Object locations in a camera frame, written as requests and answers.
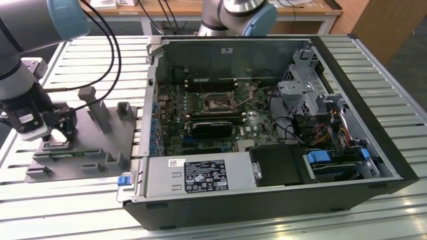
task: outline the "robotic arm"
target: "robotic arm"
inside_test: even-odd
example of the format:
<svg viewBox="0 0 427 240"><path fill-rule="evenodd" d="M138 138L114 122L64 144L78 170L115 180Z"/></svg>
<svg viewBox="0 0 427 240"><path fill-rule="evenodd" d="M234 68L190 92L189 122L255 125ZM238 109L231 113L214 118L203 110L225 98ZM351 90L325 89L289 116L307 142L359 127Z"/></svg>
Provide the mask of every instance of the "robotic arm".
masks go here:
<svg viewBox="0 0 427 240"><path fill-rule="evenodd" d="M50 136L63 109L54 105L19 56L88 32L79 0L0 1L0 108L7 114L0 121L24 141ZM66 123L56 127L72 135Z"/></svg>
<svg viewBox="0 0 427 240"><path fill-rule="evenodd" d="M267 0L203 0L199 36L266 36L278 17Z"/></svg>

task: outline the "wooden desk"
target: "wooden desk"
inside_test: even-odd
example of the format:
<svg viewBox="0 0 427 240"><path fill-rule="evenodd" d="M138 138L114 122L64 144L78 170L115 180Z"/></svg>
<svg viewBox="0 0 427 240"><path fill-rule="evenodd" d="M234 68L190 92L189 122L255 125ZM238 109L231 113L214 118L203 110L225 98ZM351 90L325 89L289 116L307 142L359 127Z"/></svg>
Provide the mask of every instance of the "wooden desk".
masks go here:
<svg viewBox="0 0 427 240"><path fill-rule="evenodd" d="M427 0L337 0L333 34L355 34L385 65L427 14Z"/></svg>
<svg viewBox="0 0 427 240"><path fill-rule="evenodd" d="M159 1L143 0L142 2L153 20L166 21L167 17L165 16L165 12L161 8ZM202 21L202 1L169 0L169 4L177 21ZM166 4L163 4L163 6L170 19L173 19L173 15ZM313 3L302 4L301 6L305 8L295 8L295 21L298 23L294 26L294 33L301 34L318 32L319 34L329 34L335 20L338 16L343 14L343 11L334 10L325 0L315 0ZM83 6L83 9L94 15L92 11L90 11L86 6ZM139 5L118 6L118 9L100 10L99 12L107 17L108 21L141 21L145 35L154 34L151 21ZM281 23L277 24L273 33L289 33L293 24L285 24L285 22L293 22L294 18L294 9L291 7L278 7L278 22ZM311 30L311 32L307 32L301 29L306 27L311 27L311 29L315 28L318 31L315 30L313 32Z"/></svg>
<svg viewBox="0 0 427 240"><path fill-rule="evenodd" d="M82 8L95 16L95 13L90 10L90 8L80 2ZM139 5L137 6L120 6L118 5L118 9L99 10L102 16L107 17L123 17L123 16L139 16L143 15L143 9Z"/></svg>
<svg viewBox="0 0 427 240"><path fill-rule="evenodd" d="M177 21L202 21L202 1L182 1L182 0L169 0L169 4ZM155 21L166 21L167 18L159 6L158 0L145 0L145 8ZM329 34L334 26L337 17L343 14L342 10L334 10L325 0L315 0L313 3L301 5L305 8L295 8L297 24L294 33L319 33ZM278 24L273 30L274 34L285 34L291 30L291 23L294 21L294 9L291 7L278 7ZM313 22L318 22L314 27L318 28L313 32L298 29L299 27L310 27ZM146 32L153 32L150 24L146 24Z"/></svg>

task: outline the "blue tab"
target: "blue tab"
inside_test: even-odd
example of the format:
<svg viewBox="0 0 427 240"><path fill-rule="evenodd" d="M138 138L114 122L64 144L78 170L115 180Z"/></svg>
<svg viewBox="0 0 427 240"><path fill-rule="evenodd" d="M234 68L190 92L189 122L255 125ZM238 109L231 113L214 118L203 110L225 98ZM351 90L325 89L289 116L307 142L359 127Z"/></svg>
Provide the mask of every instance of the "blue tab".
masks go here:
<svg viewBox="0 0 427 240"><path fill-rule="evenodd" d="M331 161L331 157L329 154L329 151L326 150L321 150L321 151L311 151L307 154L307 159L309 162L313 163L322 163L322 162L330 162Z"/></svg>
<svg viewBox="0 0 427 240"><path fill-rule="evenodd" d="M309 162L313 164L317 160L315 160L315 156L313 155L313 153L309 153L307 154L307 159L309 159Z"/></svg>
<svg viewBox="0 0 427 240"><path fill-rule="evenodd" d="M118 186L131 186L131 176L120 176L118 179Z"/></svg>
<svg viewBox="0 0 427 240"><path fill-rule="evenodd" d="M371 157L370 152L366 148L362 148L362 155L363 155L365 159L369 159Z"/></svg>

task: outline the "metal bracket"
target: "metal bracket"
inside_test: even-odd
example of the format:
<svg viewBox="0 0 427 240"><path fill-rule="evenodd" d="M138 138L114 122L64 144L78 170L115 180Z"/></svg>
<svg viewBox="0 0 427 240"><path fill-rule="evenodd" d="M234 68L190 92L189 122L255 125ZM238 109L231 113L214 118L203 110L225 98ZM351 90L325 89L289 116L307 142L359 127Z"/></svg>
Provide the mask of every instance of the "metal bracket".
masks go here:
<svg viewBox="0 0 427 240"><path fill-rule="evenodd" d="M147 40L147 53L149 56L157 55L163 47L162 36L151 36Z"/></svg>

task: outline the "yellow wire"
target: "yellow wire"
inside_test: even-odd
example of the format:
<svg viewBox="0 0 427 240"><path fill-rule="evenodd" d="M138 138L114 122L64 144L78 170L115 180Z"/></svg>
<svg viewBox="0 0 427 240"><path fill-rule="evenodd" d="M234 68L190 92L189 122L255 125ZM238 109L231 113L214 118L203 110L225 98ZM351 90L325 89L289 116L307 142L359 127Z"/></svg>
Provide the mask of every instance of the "yellow wire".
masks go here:
<svg viewBox="0 0 427 240"><path fill-rule="evenodd" d="M346 135L346 138L347 138L347 131L346 131L346 129L341 127L339 130L342 130L342 131L345 132L345 135Z"/></svg>
<svg viewBox="0 0 427 240"><path fill-rule="evenodd" d="M322 143L325 140L327 140L330 137L330 134L325 135L318 141L315 141L311 145L317 145L318 143Z"/></svg>

